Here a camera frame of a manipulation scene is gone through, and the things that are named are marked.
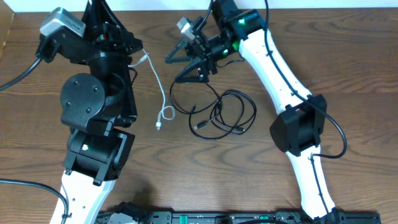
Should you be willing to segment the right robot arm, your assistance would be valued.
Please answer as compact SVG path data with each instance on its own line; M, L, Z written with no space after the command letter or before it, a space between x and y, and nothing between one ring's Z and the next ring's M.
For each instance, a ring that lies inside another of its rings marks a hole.
M277 117L270 127L274 144L287 155L301 194L303 220L308 223L339 223L322 169L320 136L330 120L323 96L313 95L291 71L279 53L269 28L269 16L240 10L234 1L212 1L207 10L219 34L207 37L205 17L183 17L177 27L183 39L176 46L185 56L169 53L169 64L185 62L175 77L177 83L208 83L218 61L237 53L255 71L274 105Z

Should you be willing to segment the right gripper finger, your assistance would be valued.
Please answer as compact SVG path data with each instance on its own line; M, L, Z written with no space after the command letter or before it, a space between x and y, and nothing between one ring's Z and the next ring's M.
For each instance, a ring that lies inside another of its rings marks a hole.
M173 63L182 63L182 62L189 62L191 58L189 56L183 57L175 57L175 55L182 49L188 46L188 41L186 38L182 38L176 44L175 48L165 57L165 63L173 64Z
M209 69L206 61L195 57L176 77L177 83L208 83Z

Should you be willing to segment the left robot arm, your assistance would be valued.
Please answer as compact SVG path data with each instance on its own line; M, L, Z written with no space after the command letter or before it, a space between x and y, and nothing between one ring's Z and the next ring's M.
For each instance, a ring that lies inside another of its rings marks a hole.
M93 223L119 178L137 119L129 66L142 48L104 0L89 1L82 18L59 7L43 21L37 58L61 55L90 69L71 76L60 94L70 136L52 223Z

